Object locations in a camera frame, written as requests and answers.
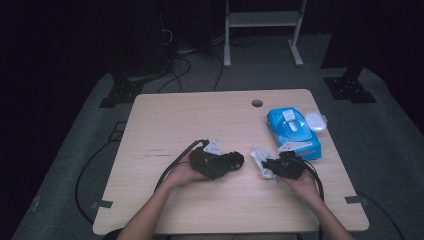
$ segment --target wooden table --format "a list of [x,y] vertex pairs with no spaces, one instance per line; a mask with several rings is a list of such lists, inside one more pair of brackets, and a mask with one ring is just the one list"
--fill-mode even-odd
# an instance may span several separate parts
[[[261,100],[263,106],[254,107],[253,100]],[[304,89],[138,96],[103,195],[112,205],[99,208],[93,231],[103,235],[122,228],[149,199],[165,168],[195,140],[212,138],[218,139],[224,153],[243,154],[243,167],[215,181],[175,190],[156,233],[316,231],[313,213],[287,186],[263,179],[249,155],[259,146],[278,157],[266,115],[281,107],[295,107],[303,114],[319,112]],[[346,203],[345,197],[356,193],[329,132],[317,136],[323,157],[311,163],[323,182],[327,205],[348,230],[366,230],[369,222],[362,206]]]

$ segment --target person's hand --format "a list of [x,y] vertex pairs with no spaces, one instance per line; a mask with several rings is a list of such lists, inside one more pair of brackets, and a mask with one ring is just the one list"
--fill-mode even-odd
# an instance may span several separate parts
[[315,179],[307,170],[304,170],[302,175],[297,180],[284,177],[280,178],[283,180],[283,182],[290,186],[296,197],[298,197],[300,200],[306,203],[310,203],[311,201],[321,199],[318,193]]
[[171,187],[178,187],[193,181],[207,179],[201,173],[191,169],[189,155],[190,152],[169,172],[163,182],[164,184],[168,184]]

